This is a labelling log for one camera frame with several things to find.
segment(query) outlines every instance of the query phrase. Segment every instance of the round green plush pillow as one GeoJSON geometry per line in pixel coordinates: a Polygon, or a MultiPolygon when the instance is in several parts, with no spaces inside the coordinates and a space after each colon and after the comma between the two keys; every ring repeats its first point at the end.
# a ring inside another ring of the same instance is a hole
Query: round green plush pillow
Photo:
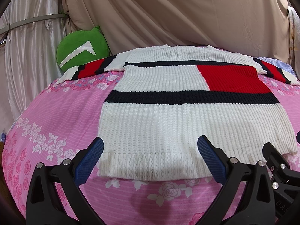
{"type": "Polygon", "coordinates": [[[100,33],[99,26],[90,31],[75,31],[68,34],[58,45],[56,59],[65,72],[69,68],[107,58],[108,44],[100,33]]]}

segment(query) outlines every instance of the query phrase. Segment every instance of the ribbed hem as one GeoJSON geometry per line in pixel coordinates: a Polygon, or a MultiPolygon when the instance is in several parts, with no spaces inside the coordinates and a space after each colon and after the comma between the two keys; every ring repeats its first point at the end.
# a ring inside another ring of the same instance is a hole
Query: ribbed hem
{"type": "MultiPolygon", "coordinates": [[[[294,137],[273,140],[272,145],[281,153],[297,152],[294,137]]],[[[262,145],[227,151],[241,163],[255,164],[264,160],[262,145]]],[[[100,176],[142,181],[169,181],[198,179],[211,176],[200,155],[190,153],[103,153],[100,158],[100,176]]]]}

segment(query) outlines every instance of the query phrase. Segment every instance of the bed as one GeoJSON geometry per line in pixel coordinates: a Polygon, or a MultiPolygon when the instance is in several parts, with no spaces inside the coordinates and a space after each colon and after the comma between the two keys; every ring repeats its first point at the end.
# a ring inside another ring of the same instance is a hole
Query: bed
{"type": "MultiPolygon", "coordinates": [[[[276,59],[261,58],[294,74],[291,67],[276,59]]],[[[3,151],[4,177],[25,216],[29,183],[38,162],[60,164],[86,148],[98,131],[102,104],[123,72],[109,71],[96,76],[57,84],[55,80],[23,112],[9,131],[3,151]]],[[[300,131],[300,86],[288,85],[263,75],[259,79],[284,107],[295,134],[300,131]]],[[[300,171],[300,144],[296,155],[286,155],[291,169],[300,171]]],[[[99,163],[88,181],[80,186],[94,210],[107,224],[188,224],[194,225],[209,207],[221,185],[212,177],[147,182],[99,176],[99,163]]],[[[57,191],[65,210],[75,217],[60,184],[57,191]]],[[[231,209],[239,202],[241,183],[231,209]]]]}

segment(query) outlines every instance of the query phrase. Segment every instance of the metal pin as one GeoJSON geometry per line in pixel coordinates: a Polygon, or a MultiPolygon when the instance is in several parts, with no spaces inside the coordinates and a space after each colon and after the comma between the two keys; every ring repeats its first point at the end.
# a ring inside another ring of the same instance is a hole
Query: metal pin
{"type": "Polygon", "coordinates": [[[278,184],[277,182],[274,182],[274,183],[272,184],[272,188],[273,188],[274,190],[278,189],[278,188],[279,188],[279,184],[278,184]]]}
{"type": "Polygon", "coordinates": [[[258,161],[258,165],[260,165],[261,167],[264,167],[265,163],[263,161],[258,161]]]}
{"type": "Polygon", "coordinates": [[[238,159],[236,159],[235,157],[231,157],[230,162],[233,164],[236,164],[236,163],[238,163],[238,159]]]}
{"type": "Polygon", "coordinates": [[[70,159],[65,159],[64,161],[63,161],[63,164],[64,165],[69,165],[71,163],[71,160],[70,159]]]}
{"type": "Polygon", "coordinates": [[[41,168],[42,166],[43,166],[43,164],[41,162],[39,162],[36,167],[41,168]]]}

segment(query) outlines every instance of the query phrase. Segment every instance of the sweater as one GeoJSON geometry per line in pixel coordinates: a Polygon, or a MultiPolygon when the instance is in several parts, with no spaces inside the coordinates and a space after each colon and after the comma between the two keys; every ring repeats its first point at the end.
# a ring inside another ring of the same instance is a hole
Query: sweater
{"type": "Polygon", "coordinates": [[[266,142],[281,154],[297,151],[285,110],[257,74],[299,83],[271,64],[210,46],[165,45],[71,68],[58,83],[110,70],[124,76],[100,114],[101,176],[146,181],[211,176],[197,149],[203,134],[242,163],[263,160],[266,142]]]}

